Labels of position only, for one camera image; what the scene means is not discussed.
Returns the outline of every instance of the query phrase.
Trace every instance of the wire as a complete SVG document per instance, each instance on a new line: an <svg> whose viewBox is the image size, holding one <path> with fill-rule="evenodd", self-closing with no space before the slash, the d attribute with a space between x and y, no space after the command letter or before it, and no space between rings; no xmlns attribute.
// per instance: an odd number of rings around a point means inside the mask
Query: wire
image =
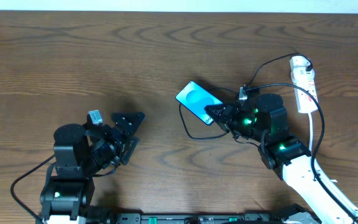
<svg viewBox="0 0 358 224"><path fill-rule="evenodd" d="M42 219L37 216L29 207L27 207L15 194L15 185L24 177L27 177L29 174L33 173L34 171L36 171L39 167L42 167L44 164L46 164L47 162L49 162L51 159L53 159L55 157L55 155L52 155L51 157L49 157L47 160L41 162L38 166L34 167L33 169L31 169L30 171L26 172L25 174L21 175L19 178L17 178L11 185L11 195L13 197L13 199L24 209L26 210L31 216L33 216L37 221L39 221L40 223L43 223Z"/></svg>
<svg viewBox="0 0 358 224"><path fill-rule="evenodd" d="M260 147L262 148L262 152L263 152L264 154L266 154L266 151L265 151L265 135L266 135L268 132L269 132L268 129L264 130L264 131L262 132L262 138L261 138L261 140L260 140Z"/></svg>
<svg viewBox="0 0 358 224"><path fill-rule="evenodd" d="M115 174L116 173L116 170L117 170L117 168L116 167L114 167L114 169L113 170L110 170L109 172L107 172L107 173L105 173L105 174L95 174L94 176L92 176L92 177L105 177L105 176L107 176L107 175L111 175L111 174Z"/></svg>
<svg viewBox="0 0 358 224"><path fill-rule="evenodd" d="M306 56L304 56L303 54L301 54L301 53L299 53L299 52L295 52L295 53L292 53L292 54L283 55L283 56L281 56L281 57L278 57L278 58L275 58L275 59L273 59L273 60L270 60L270 61L268 61L268 62L263 63L263 64L262 64L261 66L259 66L259 68L256 70L254 76L252 77L251 81L249 81L249 83L247 84L247 86L251 85L251 83L254 81L256 75L258 75L259 70L260 70L263 66L267 65L267 64L270 63L270 62L274 62L274 61L276 61L276 60L279 60L279 59L285 58L285 57L289 57L289 56L302 56L302 57L304 57L304 58L310 63L310 65L307 66L306 71L308 72L308 71L311 71L311 70L312 70L313 64L311 63L311 60L308 59L308 58L307 58Z"/></svg>
<svg viewBox="0 0 358 224"><path fill-rule="evenodd" d="M46 177L45 177L45 185L44 185L44 188L47 187L49 181L50 181L50 178L52 176L52 172L53 172L53 169L55 168L56 166L56 162L53 162L51 163L49 166L48 166L48 169L47 169L47 173L46 173Z"/></svg>
<svg viewBox="0 0 358 224"><path fill-rule="evenodd" d="M309 150L312 150L312 146L313 146L313 120L311 117L311 113L308 113L309 116L309 128L310 128L310 136L309 136Z"/></svg>
<svg viewBox="0 0 358 224"><path fill-rule="evenodd" d="M187 127L186 127L186 124L185 124L185 120L183 119L183 115L181 113L181 103L179 104L179 114L180 114L180 118L181 118L181 121L183 123L183 127L185 128L185 131L186 131L186 134L187 136L189 136L189 138L191 138L192 140L212 140L212 139L218 139L218 138L221 138L225 135L227 135L228 133L223 133L223 134L220 134L218 136L213 136L213 137L206 137L206 138L196 138L196 137L193 137L190 135L189 131L187 130Z"/></svg>
<svg viewBox="0 0 358 224"><path fill-rule="evenodd" d="M254 145L254 146L256 146L256 147L259 147L258 145L256 145L255 143L253 143L253 142L240 142L240 141L238 141L237 139L235 139L234 138L234 140L236 141L236 143L238 143L238 144L251 144L251 145Z"/></svg>
<svg viewBox="0 0 358 224"><path fill-rule="evenodd" d="M252 88L246 89L246 91L258 90L261 88L267 88L267 87L271 87L271 86L289 86L289 87L299 89L299 90L303 91L304 93L306 93L313 100L313 102L316 104L317 110L318 110L318 112L320 114L320 118L321 118L321 134L320 134L320 137L316 143L316 146L314 147L314 151L311 154L311 160L310 160L311 170L313 171L314 178L319 182L320 186L324 189L324 191L332 198L332 200L335 203L338 204L338 206L342 210L344 210L344 212L346 212L346 214L351 219L353 219L353 222L358 224L358 217L353 215L353 213L349 209L347 209L345 207L345 205L335 197L335 195L325 186L323 181L320 179L320 176L316 172L316 167L315 167L314 162L316 161L316 155L317 155L318 149L320 147L321 141L323 140L324 129L325 129L325 121L324 121L323 111L321 110L320 105L318 104L317 100L308 91L306 91L296 85L289 84L289 83L273 83L273 84L268 84L268 85L262 85L262 86L257 86L257 87L252 87Z"/></svg>
<svg viewBox="0 0 358 224"><path fill-rule="evenodd" d="M225 90L225 91L228 91L230 93L234 93L234 94L238 94L238 92L234 91L234 90L230 90L230 89L227 89L227 88L223 88L223 87L213 87L213 88L210 88L208 89L208 91L213 91L213 90ZM187 130L187 127L186 127L186 123L185 123L185 119L183 119L183 115L181 113L181 103L179 103L179 114L180 114L180 118L181 118L181 121L183 123L183 127L185 128L185 131L186 131L186 134L187 136L189 136L189 138L191 138L192 140L212 140L212 139L218 139L218 138L221 138L225 135L227 135L228 133L223 133L223 134L220 134L218 136L213 136L213 137L206 137L206 138L196 138L196 137L193 137L189 131Z"/></svg>

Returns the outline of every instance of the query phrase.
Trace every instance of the wooden table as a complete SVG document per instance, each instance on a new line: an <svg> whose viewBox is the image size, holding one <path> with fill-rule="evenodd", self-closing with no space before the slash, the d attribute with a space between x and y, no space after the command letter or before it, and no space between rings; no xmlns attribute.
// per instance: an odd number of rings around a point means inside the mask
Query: wooden table
<svg viewBox="0 0 358 224"><path fill-rule="evenodd" d="M89 110L108 124L113 112L147 116L129 165L95 180L94 205L144 213L306 206L254 146L189 139L175 99L190 80L238 90L260 64L294 51L316 71L326 119L319 163L358 205L358 15L0 11L0 223L34 222L10 185L53 154L58 127L84 123ZM263 68L254 85L290 83L288 59ZM266 91L283 96L291 130L307 143L293 89ZM221 133L184 116L194 136ZM320 127L315 113L315 136ZM37 213L45 170L16 187Z"/></svg>

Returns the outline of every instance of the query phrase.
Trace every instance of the phone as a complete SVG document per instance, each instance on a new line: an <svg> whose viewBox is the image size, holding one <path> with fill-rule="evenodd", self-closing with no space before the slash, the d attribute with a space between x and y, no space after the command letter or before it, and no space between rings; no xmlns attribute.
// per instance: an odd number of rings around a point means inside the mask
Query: phone
<svg viewBox="0 0 358 224"><path fill-rule="evenodd" d="M193 81L189 82L189 84L177 94L176 99L206 125L211 125L214 120L205 112L205 106L222 104L215 96L208 93Z"/></svg>

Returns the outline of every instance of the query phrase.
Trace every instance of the power strip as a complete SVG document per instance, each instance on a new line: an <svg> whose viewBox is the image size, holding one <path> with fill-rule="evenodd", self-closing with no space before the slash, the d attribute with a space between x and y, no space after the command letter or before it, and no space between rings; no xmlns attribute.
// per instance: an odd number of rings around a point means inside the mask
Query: power strip
<svg viewBox="0 0 358 224"><path fill-rule="evenodd" d="M290 60L291 79L294 85L305 89L317 100L316 86L314 85L314 70L306 71L309 65L309 61L303 56L292 57ZM316 104L310 96L301 90L295 89L295 98L299 113L311 113L317 110Z"/></svg>

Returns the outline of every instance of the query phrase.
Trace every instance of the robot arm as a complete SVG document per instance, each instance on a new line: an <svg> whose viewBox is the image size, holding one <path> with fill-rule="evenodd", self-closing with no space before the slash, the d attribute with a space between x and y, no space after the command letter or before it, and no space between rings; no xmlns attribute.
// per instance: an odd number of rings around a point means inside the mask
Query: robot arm
<svg viewBox="0 0 358 224"><path fill-rule="evenodd" d="M134 134L144 118L143 113L113 114L116 125L112 128L103 125L99 111L90 111L85 124L68 124L55 131L57 176L47 179L40 196L44 223L86 223L92 219L93 177L110 165L115 170L128 163L139 142ZM114 220L112 213L101 211L97 216Z"/></svg>
<svg viewBox="0 0 358 224"><path fill-rule="evenodd" d="M311 152L289 133L287 111L276 94L259 95L258 89L242 87L239 99L231 104L212 105L206 112L234 139L261 142L258 150L263 163L294 188L322 223L358 223L358 208L332 183L316 161L314 167L324 186L356 217L355 221L323 189L311 168Z"/></svg>

